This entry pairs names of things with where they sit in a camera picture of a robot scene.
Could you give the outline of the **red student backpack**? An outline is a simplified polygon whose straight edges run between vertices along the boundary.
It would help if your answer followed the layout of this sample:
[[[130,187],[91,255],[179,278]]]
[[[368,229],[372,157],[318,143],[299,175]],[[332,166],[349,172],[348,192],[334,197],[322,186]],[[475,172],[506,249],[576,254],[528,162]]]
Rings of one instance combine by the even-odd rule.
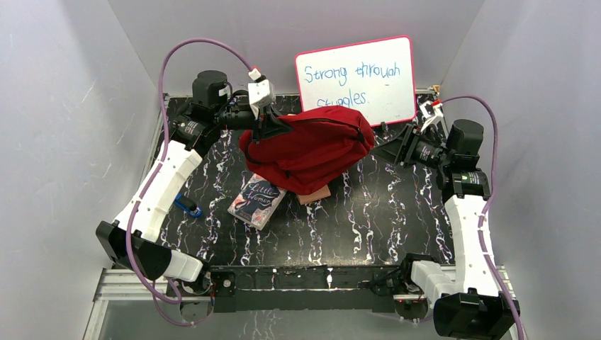
[[[345,106],[314,108],[281,120],[293,130],[258,142],[246,131],[239,147],[251,172],[300,195],[326,186],[375,145],[369,122]]]

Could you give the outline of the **Little Women paperback book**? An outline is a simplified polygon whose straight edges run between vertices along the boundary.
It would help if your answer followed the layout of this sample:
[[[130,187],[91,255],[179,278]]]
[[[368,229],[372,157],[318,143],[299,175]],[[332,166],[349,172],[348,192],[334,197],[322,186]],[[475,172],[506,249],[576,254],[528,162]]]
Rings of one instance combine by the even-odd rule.
[[[228,207],[228,212],[250,227],[263,230],[287,190],[253,174]]]

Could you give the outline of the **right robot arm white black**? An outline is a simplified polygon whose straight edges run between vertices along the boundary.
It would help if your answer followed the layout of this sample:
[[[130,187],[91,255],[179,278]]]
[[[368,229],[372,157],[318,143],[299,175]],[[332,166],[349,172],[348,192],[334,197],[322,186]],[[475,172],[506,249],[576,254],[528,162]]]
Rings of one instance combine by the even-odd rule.
[[[487,175],[478,167],[484,128],[456,120],[445,142],[424,127],[406,125],[393,140],[372,150],[390,164],[422,164],[437,172],[444,209],[453,234],[455,277],[431,256],[408,254],[399,283],[424,294],[438,335],[463,339],[501,339],[519,317],[519,303],[503,283],[493,259],[485,209],[493,198]]]

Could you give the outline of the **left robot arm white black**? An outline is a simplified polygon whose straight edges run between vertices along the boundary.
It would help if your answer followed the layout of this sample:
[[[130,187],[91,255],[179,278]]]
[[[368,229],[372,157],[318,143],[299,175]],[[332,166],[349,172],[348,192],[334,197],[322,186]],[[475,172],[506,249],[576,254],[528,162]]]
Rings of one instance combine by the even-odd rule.
[[[291,131],[273,106],[273,84],[257,68],[248,75],[248,88],[232,91],[225,73],[208,70],[198,74],[193,96],[167,118],[168,142],[135,195],[115,218],[96,228],[113,263],[131,269],[134,259],[141,276],[148,280],[173,278],[184,281],[195,295],[208,292],[212,277],[204,262],[157,241],[182,186],[222,131],[249,130],[253,140]]]

